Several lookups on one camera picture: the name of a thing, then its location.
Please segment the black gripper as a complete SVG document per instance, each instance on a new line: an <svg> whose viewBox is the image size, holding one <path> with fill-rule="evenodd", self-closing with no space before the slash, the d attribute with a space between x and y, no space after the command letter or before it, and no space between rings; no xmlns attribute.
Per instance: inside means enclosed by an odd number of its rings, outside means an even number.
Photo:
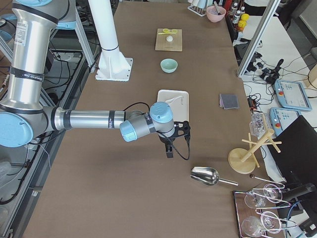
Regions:
<svg viewBox="0 0 317 238"><path fill-rule="evenodd" d="M167 158L173 158L173 144L174 140L183 137L187 144L190 144L190 124L188 121L175 121L174 122L174 133L171 136L165 134L159 134L158 137L161 142L165 143L165 152Z"/></svg>

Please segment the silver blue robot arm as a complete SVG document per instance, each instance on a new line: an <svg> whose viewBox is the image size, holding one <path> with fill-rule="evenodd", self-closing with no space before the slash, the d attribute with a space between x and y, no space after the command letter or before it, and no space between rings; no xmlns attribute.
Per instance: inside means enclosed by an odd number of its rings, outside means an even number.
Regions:
<svg viewBox="0 0 317 238"><path fill-rule="evenodd" d="M123 111L77 111L44 107L40 92L51 31L76 27L76 4L72 0L15 0L17 17L7 96L0 102L0 143L5 147L29 144L49 131L73 128L118 128L125 141L157 133L165 144L167 157L184 137L190 142L187 121L174 121L166 102L156 102L146 113Z"/></svg>

